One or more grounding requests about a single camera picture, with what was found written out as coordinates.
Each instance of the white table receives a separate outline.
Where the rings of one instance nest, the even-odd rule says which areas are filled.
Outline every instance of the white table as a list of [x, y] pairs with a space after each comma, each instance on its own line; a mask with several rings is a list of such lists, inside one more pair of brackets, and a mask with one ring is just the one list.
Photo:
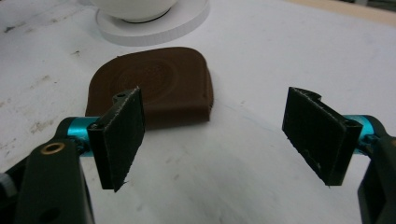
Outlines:
[[395, 26], [284, 1], [212, 0], [192, 33], [128, 48], [100, 36], [95, 11], [82, 0], [0, 2], [0, 172], [51, 139], [63, 118], [84, 115], [101, 65], [184, 46], [207, 60], [211, 121], [147, 132], [116, 194], [83, 158], [96, 223], [361, 222], [357, 188], [369, 160], [355, 155], [344, 185], [324, 186], [282, 133], [283, 112], [288, 87], [300, 87], [396, 135]]

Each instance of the white cup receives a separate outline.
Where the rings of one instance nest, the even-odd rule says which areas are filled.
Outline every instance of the white cup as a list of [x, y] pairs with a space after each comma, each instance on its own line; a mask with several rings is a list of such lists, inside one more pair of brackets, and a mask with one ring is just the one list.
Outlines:
[[152, 21], [165, 14], [177, 0], [91, 0], [107, 15], [128, 22]]

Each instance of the white saucer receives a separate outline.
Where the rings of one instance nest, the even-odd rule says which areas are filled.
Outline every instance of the white saucer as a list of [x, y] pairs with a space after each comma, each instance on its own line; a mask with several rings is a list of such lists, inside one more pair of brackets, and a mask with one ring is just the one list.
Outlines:
[[123, 46], [143, 47], [186, 35], [200, 26], [208, 15], [209, 0], [178, 0], [166, 14], [154, 21], [129, 23], [98, 10], [96, 23], [106, 40]]

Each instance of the blue anodized part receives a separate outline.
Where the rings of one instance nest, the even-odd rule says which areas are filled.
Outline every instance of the blue anodized part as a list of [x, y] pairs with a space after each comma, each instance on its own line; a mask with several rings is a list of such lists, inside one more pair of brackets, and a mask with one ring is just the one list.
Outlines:
[[90, 144], [90, 137], [88, 136], [87, 128], [92, 123], [96, 122], [99, 117], [82, 117], [82, 118], [75, 118], [69, 126], [67, 130], [67, 136], [69, 137], [76, 137], [80, 141], [82, 141], [90, 151], [83, 153], [81, 156], [83, 157], [91, 157], [93, 156], [91, 151], [91, 144]]
[[[359, 145], [367, 144], [367, 143], [364, 142], [364, 138], [366, 136], [370, 136], [370, 135], [374, 135], [375, 134], [373, 125], [370, 122], [370, 120], [368, 120], [363, 115], [344, 115], [344, 117], [346, 119], [353, 119], [353, 120], [357, 121], [358, 123], [360, 123], [363, 126], [363, 128], [361, 129], [361, 135], [359, 136]], [[363, 154], [357, 148], [355, 149], [354, 153], [355, 154]]]

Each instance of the brass screw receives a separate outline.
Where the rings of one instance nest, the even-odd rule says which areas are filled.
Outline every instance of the brass screw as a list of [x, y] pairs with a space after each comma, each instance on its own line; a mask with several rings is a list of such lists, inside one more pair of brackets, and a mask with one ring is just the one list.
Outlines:
[[64, 143], [51, 143], [41, 148], [41, 154], [52, 155], [64, 149]]

